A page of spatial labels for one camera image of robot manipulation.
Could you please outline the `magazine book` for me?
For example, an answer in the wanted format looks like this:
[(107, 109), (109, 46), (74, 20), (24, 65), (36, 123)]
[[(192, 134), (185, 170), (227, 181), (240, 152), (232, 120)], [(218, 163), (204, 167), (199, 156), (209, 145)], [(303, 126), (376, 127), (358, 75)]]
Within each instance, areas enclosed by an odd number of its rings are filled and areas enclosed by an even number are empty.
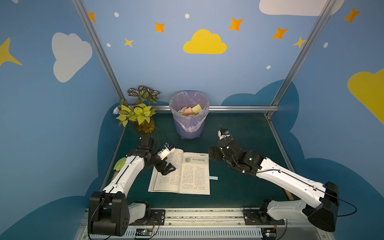
[(187, 195), (211, 193), (208, 154), (173, 149), (167, 156), (167, 162), (176, 169), (165, 176), (153, 169), (149, 192)]

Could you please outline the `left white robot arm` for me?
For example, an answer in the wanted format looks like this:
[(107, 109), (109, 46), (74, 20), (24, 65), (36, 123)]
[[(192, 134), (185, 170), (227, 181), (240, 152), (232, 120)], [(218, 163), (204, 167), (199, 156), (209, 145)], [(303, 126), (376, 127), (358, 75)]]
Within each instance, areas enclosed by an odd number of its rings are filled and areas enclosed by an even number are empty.
[(163, 176), (176, 170), (167, 162), (167, 156), (175, 151), (175, 147), (165, 143), (153, 153), (154, 139), (149, 136), (140, 138), (140, 145), (129, 151), (124, 158), (122, 168), (111, 182), (100, 192), (90, 197), (88, 216), (88, 237), (105, 235), (122, 237), (132, 223), (159, 225), (159, 220), (151, 214), (147, 202), (127, 203), (127, 196), (139, 173), (152, 166)]

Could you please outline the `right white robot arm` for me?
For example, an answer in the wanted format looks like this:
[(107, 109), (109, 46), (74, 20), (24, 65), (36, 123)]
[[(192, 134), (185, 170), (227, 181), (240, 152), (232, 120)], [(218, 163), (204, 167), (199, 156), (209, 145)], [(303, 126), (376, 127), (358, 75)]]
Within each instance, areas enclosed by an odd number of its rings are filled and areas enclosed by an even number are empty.
[(288, 202), (269, 201), (266, 213), (272, 219), (281, 220), (288, 216), (306, 218), (323, 231), (336, 230), (340, 205), (339, 187), (336, 184), (332, 182), (322, 184), (309, 180), (258, 152), (245, 152), (229, 135), (221, 137), (217, 146), (209, 148), (209, 158), (226, 162), (238, 173), (267, 180), (303, 201), (302, 204), (296, 201), (294, 206)]

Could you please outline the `discarded sticky notes pile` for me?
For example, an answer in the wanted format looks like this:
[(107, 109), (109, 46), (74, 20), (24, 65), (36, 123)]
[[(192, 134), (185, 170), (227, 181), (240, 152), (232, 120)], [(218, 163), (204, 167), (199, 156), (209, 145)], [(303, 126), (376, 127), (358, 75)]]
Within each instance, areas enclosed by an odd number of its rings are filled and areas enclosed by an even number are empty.
[(178, 111), (183, 116), (190, 116), (190, 115), (198, 115), (202, 111), (202, 107), (200, 104), (194, 106), (193, 108), (191, 107), (183, 107)]

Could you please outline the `green toy shovel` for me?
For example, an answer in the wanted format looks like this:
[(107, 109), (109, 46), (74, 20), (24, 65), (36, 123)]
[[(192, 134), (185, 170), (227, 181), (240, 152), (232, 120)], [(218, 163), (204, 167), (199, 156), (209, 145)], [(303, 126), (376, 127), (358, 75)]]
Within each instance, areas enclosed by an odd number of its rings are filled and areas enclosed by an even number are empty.
[(111, 181), (113, 181), (116, 178), (116, 176), (118, 175), (120, 170), (124, 167), (124, 164), (126, 163), (126, 160), (127, 160), (127, 158), (121, 158), (120, 160), (117, 161), (117, 163), (115, 164), (115, 166), (113, 168), (114, 175), (113, 175)]

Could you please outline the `potted green plant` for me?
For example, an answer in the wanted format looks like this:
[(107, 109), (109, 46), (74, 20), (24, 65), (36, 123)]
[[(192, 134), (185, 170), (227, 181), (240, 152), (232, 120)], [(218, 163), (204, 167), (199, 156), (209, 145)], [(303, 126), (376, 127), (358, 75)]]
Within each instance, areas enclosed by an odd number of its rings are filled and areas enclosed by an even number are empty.
[(157, 103), (159, 94), (158, 91), (145, 86), (139, 86), (137, 89), (130, 88), (128, 95), (136, 98), (134, 104), (130, 105), (128, 101), (122, 100), (113, 109), (113, 114), (117, 116), (119, 125), (126, 127), (131, 122), (139, 135), (151, 135), (156, 129), (153, 116), (157, 110), (151, 104)]

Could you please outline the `green toy rake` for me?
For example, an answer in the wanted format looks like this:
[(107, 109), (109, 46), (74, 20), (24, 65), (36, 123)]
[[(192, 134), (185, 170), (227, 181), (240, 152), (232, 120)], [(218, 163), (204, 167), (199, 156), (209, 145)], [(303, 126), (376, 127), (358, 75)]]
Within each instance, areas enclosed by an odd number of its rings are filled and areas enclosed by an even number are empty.
[(289, 192), (288, 190), (284, 190), (284, 191), (285, 191), (285, 193), (286, 193), (286, 195), (290, 201), (295, 200), (291, 192)]

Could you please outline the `left circuit board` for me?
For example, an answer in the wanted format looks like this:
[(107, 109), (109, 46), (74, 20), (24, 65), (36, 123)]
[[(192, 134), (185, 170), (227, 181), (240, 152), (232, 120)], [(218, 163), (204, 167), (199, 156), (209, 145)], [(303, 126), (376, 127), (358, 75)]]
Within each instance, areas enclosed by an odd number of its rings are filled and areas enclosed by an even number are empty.
[(153, 235), (153, 230), (150, 229), (136, 229), (135, 238), (151, 238)]

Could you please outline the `circuit board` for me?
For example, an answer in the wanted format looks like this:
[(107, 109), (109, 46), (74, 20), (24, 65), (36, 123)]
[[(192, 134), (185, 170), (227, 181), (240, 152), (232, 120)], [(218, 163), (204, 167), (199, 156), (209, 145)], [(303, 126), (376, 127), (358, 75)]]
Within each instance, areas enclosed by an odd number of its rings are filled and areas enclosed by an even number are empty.
[(277, 239), (277, 230), (271, 228), (262, 228), (262, 239), (263, 240), (276, 240)]
[(153, 230), (150, 229), (136, 229), (135, 238), (151, 238), (153, 235)]

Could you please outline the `right circuit board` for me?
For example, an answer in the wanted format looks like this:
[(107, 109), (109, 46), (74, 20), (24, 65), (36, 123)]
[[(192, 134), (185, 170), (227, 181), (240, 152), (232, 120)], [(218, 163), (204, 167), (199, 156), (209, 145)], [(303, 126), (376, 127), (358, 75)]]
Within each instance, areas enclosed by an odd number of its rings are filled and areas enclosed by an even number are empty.
[(263, 240), (276, 240), (277, 239), (277, 230), (271, 228), (262, 228), (262, 239)]

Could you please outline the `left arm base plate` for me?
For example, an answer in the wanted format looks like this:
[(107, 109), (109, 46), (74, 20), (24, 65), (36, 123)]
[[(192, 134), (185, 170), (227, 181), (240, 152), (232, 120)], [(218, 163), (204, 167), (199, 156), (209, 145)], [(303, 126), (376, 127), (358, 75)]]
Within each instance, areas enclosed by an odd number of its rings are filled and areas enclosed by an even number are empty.
[(129, 224), (129, 226), (163, 226), (165, 224), (166, 210), (164, 209), (151, 209), (150, 214), (146, 214), (144, 218), (136, 220)]

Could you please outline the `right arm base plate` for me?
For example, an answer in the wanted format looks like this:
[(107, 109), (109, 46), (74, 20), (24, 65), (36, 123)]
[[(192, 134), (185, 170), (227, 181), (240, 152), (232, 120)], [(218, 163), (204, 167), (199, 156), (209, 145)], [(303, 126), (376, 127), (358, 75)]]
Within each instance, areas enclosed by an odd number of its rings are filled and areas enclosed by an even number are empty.
[(286, 224), (284, 220), (274, 220), (266, 211), (244, 208), (242, 213), (247, 226), (283, 226)]

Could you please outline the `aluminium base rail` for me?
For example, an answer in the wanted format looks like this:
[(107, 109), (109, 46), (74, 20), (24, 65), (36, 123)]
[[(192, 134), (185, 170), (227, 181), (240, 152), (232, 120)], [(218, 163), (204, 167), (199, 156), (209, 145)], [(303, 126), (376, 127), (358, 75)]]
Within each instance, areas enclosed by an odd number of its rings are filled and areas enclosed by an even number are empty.
[[(128, 226), (122, 240), (262, 240), (262, 228), (277, 230), (278, 240), (333, 240), (332, 233), (308, 221), (284, 220), (283, 226), (247, 226), (244, 208), (163, 208), (163, 226)], [(136, 229), (153, 230), (151, 238), (135, 238)]]

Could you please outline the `aluminium frame back bar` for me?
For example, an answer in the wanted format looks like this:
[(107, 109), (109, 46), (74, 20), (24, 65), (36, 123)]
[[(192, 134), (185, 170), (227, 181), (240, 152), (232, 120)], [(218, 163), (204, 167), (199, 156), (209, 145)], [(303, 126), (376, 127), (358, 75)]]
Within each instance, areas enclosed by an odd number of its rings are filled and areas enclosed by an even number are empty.
[(277, 106), (209, 106), (209, 112), (277, 112)]

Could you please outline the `left aluminium frame post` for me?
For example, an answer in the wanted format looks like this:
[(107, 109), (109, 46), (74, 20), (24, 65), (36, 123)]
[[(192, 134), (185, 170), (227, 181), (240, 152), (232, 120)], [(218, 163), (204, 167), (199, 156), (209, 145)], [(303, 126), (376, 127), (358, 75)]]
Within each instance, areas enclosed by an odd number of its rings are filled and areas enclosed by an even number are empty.
[(96, 29), (93, 25), (93, 22), (91, 21), (91, 18), (87, 12), (87, 9), (86, 9), (86, 6), (84, 4), (83, 1), (81, 0), (72, 0), (72, 3), (78, 13), (78, 16), (80, 17), (82, 23), (83, 23), (83, 26), (93, 44), (93, 47), (95, 48), (96, 50), (96, 53), (104, 67), (104, 70), (115, 90), (115, 93), (118, 97), (118, 99), (121, 101), (121, 100), (125, 100), (125, 96), (124, 96), (124, 93), (122, 91), (122, 88), (119, 84), (119, 81), (113, 71), (113, 68), (111, 66), (111, 63), (106, 55), (106, 52), (103, 48), (103, 45), (97, 35), (97, 32), (96, 32)]

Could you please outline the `aluminium frame post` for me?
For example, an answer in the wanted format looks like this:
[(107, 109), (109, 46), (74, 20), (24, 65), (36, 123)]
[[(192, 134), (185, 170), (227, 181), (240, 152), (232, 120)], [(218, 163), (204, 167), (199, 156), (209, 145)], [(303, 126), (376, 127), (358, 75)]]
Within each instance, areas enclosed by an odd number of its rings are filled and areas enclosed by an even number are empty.
[(314, 45), (315, 41), (317, 40), (318, 36), (320, 35), (321, 31), (323, 30), (324, 26), (326, 25), (328, 19), (331, 16), (331, 12), (337, 3), (336, 0), (329, 0), (325, 3), (325, 6), (323, 7), (322, 11), (320, 12), (320, 15), (318, 16), (317, 20), (315, 21), (308, 37), (307, 41), (304, 43), (304, 46), (299, 51), (299, 54), (297, 58), (295, 59), (290, 71), (288, 72), (286, 78), (284, 79), (282, 85), (280, 86), (279, 90), (277, 91), (272, 103), (271, 107), (277, 108), (280, 101), (282, 100), (284, 94), (288, 90), (290, 84), (292, 83), (294, 77), (298, 73), (300, 67), (302, 66), (303, 62), (305, 61), (307, 55), (309, 54), (312, 46)]
[(96, 53), (104, 67), (104, 70), (115, 90), (115, 93), (118, 97), (118, 99), (121, 101), (121, 100), (125, 100), (125, 96), (124, 96), (124, 93), (122, 91), (122, 88), (119, 84), (119, 81), (113, 71), (113, 68), (111, 66), (111, 63), (106, 55), (106, 52), (103, 48), (103, 45), (97, 35), (97, 32), (96, 32), (96, 29), (93, 25), (93, 22), (91, 21), (91, 18), (87, 12), (87, 9), (86, 9), (86, 6), (84, 4), (83, 1), (81, 0), (72, 0), (72, 3), (78, 13), (78, 16), (80, 17), (82, 23), (83, 23), (83, 26), (93, 44), (93, 47), (95, 48), (96, 50)]

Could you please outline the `right aluminium frame post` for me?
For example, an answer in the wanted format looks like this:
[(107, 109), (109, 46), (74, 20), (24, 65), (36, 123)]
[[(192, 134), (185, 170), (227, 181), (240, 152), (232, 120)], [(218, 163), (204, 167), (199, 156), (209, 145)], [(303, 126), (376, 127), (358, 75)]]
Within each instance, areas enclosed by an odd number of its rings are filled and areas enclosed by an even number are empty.
[(304, 46), (299, 51), (299, 54), (297, 58), (295, 59), (290, 71), (288, 72), (286, 78), (284, 79), (282, 85), (280, 86), (279, 90), (277, 91), (272, 103), (271, 107), (277, 108), (280, 101), (282, 100), (284, 94), (288, 90), (290, 84), (292, 83), (294, 77), (298, 73), (300, 67), (302, 66), (303, 62), (305, 61), (307, 55), (309, 54), (312, 46), (314, 45), (315, 41), (317, 40), (318, 36), (320, 35), (321, 31), (323, 30), (324, 26), (326, 25), (328, 19), (331, 16), (331, 12), (337, 3), (336, 0), (329, 0), (325, 3), (325, 6), (323, 7), (322, 11), (320, 12), (320, 15), (318, 16), (317, 20), (315, 21), (308, 37), (307, 41), (304, 43)]

